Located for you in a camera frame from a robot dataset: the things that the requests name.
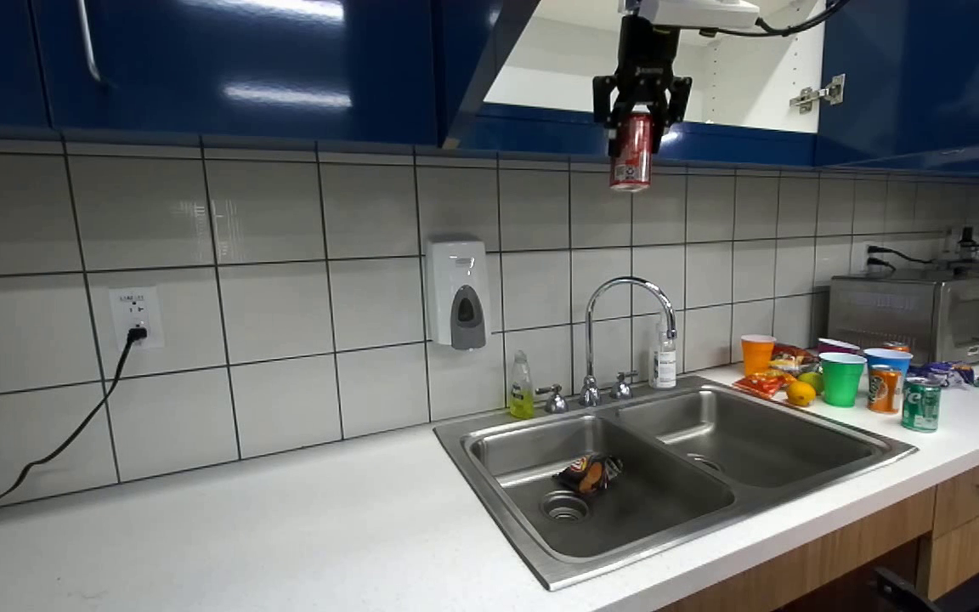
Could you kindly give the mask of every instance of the countertop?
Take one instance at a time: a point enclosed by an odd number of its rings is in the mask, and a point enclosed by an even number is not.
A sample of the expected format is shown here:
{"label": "countertop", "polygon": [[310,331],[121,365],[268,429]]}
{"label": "countertop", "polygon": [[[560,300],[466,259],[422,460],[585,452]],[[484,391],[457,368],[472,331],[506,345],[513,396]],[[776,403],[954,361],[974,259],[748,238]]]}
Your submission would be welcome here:
{"label": "countertop", "polygon": [[0,612],[656,609],[979,467],[979,391],[934,434],[815,412],[916,452],[563,591],[412,429],[0,511]]}

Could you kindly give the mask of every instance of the can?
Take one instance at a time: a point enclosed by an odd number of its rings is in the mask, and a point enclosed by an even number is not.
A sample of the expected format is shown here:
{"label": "can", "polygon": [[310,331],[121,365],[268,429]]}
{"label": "can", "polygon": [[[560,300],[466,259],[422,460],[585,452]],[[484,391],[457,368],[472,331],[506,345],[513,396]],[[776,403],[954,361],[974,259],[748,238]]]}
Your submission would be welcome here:
{"label": "can", "polygon": [[901,374],[893,368],[869,368],[869,412],[897,412],[897,385],[901,385]]}
{"label": "can", "polygon": [[934,433],[938,429],[940,388],[926,377],[904,379],[901,429]]}
{"label": "can", "polygon": [[651,184],[651,114],[632,107],[628,122],[617,126],[617,156],[612,161],[612,189],[641,194]]}

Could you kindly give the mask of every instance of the stainless steel sink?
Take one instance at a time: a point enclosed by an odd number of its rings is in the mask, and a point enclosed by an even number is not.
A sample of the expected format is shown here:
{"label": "stainless steel sink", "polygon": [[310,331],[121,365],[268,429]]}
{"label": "stainless steel sink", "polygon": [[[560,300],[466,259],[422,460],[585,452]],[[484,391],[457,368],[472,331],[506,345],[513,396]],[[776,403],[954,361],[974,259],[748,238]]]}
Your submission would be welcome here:
{"label": "stainless steel sink", "polygon": [[[913,452],[694,377],[677,391],[533,420],[470,418],[437,426],[436,434],[546,589]],[[552,484],[585,455],[620,460],[620,476],[593,500]]]}

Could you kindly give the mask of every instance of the electrical outlet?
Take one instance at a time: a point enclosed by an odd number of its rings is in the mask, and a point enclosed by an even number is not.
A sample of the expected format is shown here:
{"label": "electrical outlet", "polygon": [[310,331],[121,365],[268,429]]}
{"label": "electrical outlet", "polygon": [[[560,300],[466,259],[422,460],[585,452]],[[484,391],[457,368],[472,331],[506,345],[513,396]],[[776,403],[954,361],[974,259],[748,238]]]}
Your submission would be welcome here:
{"label": "electrical outlet", "polygon": [[142,345],[162,345],[162,323],[156,289],[116,289],[111,296],[111,333],[124,340],[133,327],[145,327]]}

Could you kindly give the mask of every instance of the tile backsplash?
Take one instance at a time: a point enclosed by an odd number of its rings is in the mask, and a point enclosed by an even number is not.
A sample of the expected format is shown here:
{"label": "tile backsplash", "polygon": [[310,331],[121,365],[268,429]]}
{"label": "tile backsplash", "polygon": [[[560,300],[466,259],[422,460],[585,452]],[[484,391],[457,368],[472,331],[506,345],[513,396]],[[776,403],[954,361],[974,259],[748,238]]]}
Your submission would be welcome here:
{"label": "tile backsplash", "polygon": [[[120,289],[154,289],[162,342],[11,500],[492,412],[520,351],[577,388],[588,296],[620,272],[665,286],[685,369],[734,361],[736,333],[807,342],[864,243],[930,256],[974,217],[974,179],[910,173],[688,166],[628,200],[552,161],[3,144],[0,489],[109,385]],[[422,323],[418,256],[457,234],[488,249],[472,354]],[[598,377],[641,369],[660,306],[617,289],[593,316]]]}

